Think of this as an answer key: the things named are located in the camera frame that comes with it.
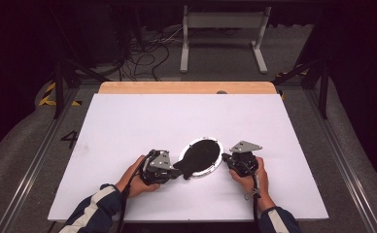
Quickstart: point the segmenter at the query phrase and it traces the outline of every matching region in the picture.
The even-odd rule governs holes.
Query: white tabletop
[[[65,220],[103,183],[116,183],[139,155],[214,137],[229,152],[240,140],[263,146],[270,194],[296,219],[328,218],[325,205],[277,94],[96,94],[52,204]],[[252,204],[222,162],[212,174],[169,181],[129,199],[128,222],[252,220]]]

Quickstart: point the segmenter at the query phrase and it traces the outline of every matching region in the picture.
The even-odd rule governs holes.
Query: jacket sleeve
[[[59,232],[108,232],[112,217],[121,209],[120,196],[114,185],[103,184],[98,192],[79,204]]]
[[[262,233],[299,233],[297,221],[294,216],[280,207],[272,207],[261,213],[260,230]]]

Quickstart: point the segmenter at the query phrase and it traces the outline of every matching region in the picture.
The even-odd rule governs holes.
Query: hand
[[[257,200],[258,208],[261,211],[265,211],[268,208],[276,206],[273,200],[271,199],[270,195],[268,194],[268,177],[267,172],[264,170],[264,161],[260,157],[256,157],[258,163],[258,169],[256,170],[256,174],[258,175],[258,184],[259,184],[259,191],[260,191],[260,198]],[[243,187],[243,190],[246,193],[251,194],[254,188],[254,181],[251,176],[247,176],[244,178],[239,177],[234,170],[229,170],[231,177],[240,183]]]
[[[119,189],[120,192],[122,192],[127,185],[128,181],[130,180],[131,176],[133,175],[133,172],[136,170],[140,162],[144,159],[144,155],[141,155],[137,161],[133,163],[122,175],[120,181],[116,184],[116,187]],[[140,179],[139,175],[136,175],[133,180],[131,181],[131,187],[130,187],[130,194],[128,195],[128,198],[135,197],[140,195],[143,192],[152,192],[156,191],[160,188],[159,183],[154,183],[150,185],[146,185],[143,183],[143,181]]]

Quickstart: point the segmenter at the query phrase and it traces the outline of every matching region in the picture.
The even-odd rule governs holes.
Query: metal frame
[[[318,110],[317,105],[317,97],[313,90],[305,90],[305,94],[307,100],[309,101],[312,109],[314,110],[319,123],[326,133],[328,138],[328,142],[332,149],[332,154],[334,161],[340,173],[343,177],[344,182],[347,185],[347,188],[352,195],[353,201],[356,204],[356,207],[359,210],[360,216],[364,222],[364,225],[367,228],[368,232],[376,232],[377,233],[377,217],[374,215],[366,193],[361,186],[358,176],[356,175],[355,171],[353,170],[352,166],[350,165],[349,161],[346,159],[346,156],[341,149],[338,140],[326,119],[323,118],[323,114],[321,111]]]
[[[69,109],[67,108],[67,106],[70,106],[69,103],[73,102],[76,94],[77,89],[68,90],[68,94],[66,95],[64,100],[65,105],[60,105],[61,108],[63,108],[64,106],[65,108],[61,110],[61,115],[52,121],[41,146],[38,148],[30,166],[28,167],[27,172],[25,173],[24,177],[19,183],[18,189],[13,197],[13,200],[10,202],[10,205],[8,206],[6,212],[0,220],[0,232],[9,232],[11,230],[18,213],[22,208],[22,205],[25,199],[27,198],[28,193],[30,192],[35,180],[37,179],[37,176],[40,173],[43,163],[47,158],[47,154],[49,152],[52,139],[54,138],[54,135],[57,132],[59,125],[64,120],[64,117],[67,114],[67,110]]]
[[[270,7],[264,12],[257,13],[190,13],[188,6],[184,8],[183,16],[183,50],[180,72],[189,70],[189,28],[258,28],[257,39],[251,41],[258,69],[262,74],[267,73],[260,46],[264,31],[270,17]]]

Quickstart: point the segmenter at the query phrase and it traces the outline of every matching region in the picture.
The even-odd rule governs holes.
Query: black cable
[[[257,190],[257,179],[256,179],[256,174],[255,174],[256,171],[252,171],[245,162],[243,161],[239,161],[239,162],[241,162],[241,164],[243,164],[243,166],[245,166],[247,170],[249,170],[250,175],[253,178],[253,218],[255,219],[257,233],[260,233],[260,224],[258,222],[258,215],[257,215],[257,201],[260,195],[259,193],[255,193],[255,191]]]
[[[161,81],[161,79],[155,74],[154,70],[155,70],[155,68],[157,68],[159,65],[161,65],[162,63],[164,63],[164,61],[166,61],[167,58],[168,58],[168,56],[170,55],[170,51],[168,50],[168,48],[167,48],[165,45],[163,45],[163,44],[161,44],[161,45],[162,45],[163,47],[165,47],[165,49],[166,49],[166,51],[167,51],[167,55],[166,55],[166,57],[165,57],[160,63],[156,64],[156,65],[153,67],[153,69],[152,69],[153,77],[154,77],[157,81]]]
[[[121,192],[121,213],[119,218],[119,225],[117,226],[117,232],[120,233],[122,231],[122,226],[124,224],[124,215],[125,215],[125,207],[127,205],[127,198],[130,194],[130,187],[131,182],[133,181],[134,177],[137,175],[137,172],[139,171],[140,167],[146,162],[148,156],[146,155],[143,160],[137,165],[136,169],[134,170],[133,174],[131,175],[130,179],[128,180],[127,185]]]
[[[130,67],[128,66],[128,62],[127,62],[128,60],[126,60],[125,61],[125,66],[127,67],[127,69],[128,69],[128,71],[129,71],[129,73],[130,73],[130,76],[128,76],[132,81],[134,81],[134,82],[136,82],[137,80],[133,77],[133,75],[131,74],[131,69],[130,69]]]
[[[118,67],[118,69],[119,69],[119,81],[122,82],[122,72],[121,72],[120,68],[122,68],[122,66]]]
[[[136,79],[134,79],[132,76],[128,76],[128,74],[127,74],[127,72],[125,72],[124,71],[124,68],[123,68],[123,66],[121,66],[121,69],[122,69],[122,71],[124,72],[124,74],[130,79],[130,80],[132,80],[132,81],[134,81],[134,82],[136,82],[137,80]]]
[[[161,47],[161,43],[159,42],[150,42],[150,44],[152,44],[152,46],[149,49],[146,49],[146,52],[153,52]]]
[[[146,64],[140,64],[140,60],[141,60],[141,58],[143,58],[144,56],[148,56],[148,57],[151,57],[152,59],[153,59],[153,61],[151,61],[151,62],[149,62],[149,63],[146,63]],[[134,77],[136,77],[136,76],[141,76],[141,75],[151,75],[150,73],[146,73],[146,72],[143,72],[143,73],[139,73],[139,74],[137,74],[137,67],[140,65],[140,66],[149,66],[149,65],[152,65],[152,64],[154,64],[155,63],[155,57],[153,56],[153,55],[151,55],[151,54],[144,54],[144,55],[142,55],[142,56],[140,56],[138,59],[137,59],[137,61],[135,62],[135,63],[133,63],[135,66],[134,66],[134,73],[133,73],[133,75],[134,75]]]

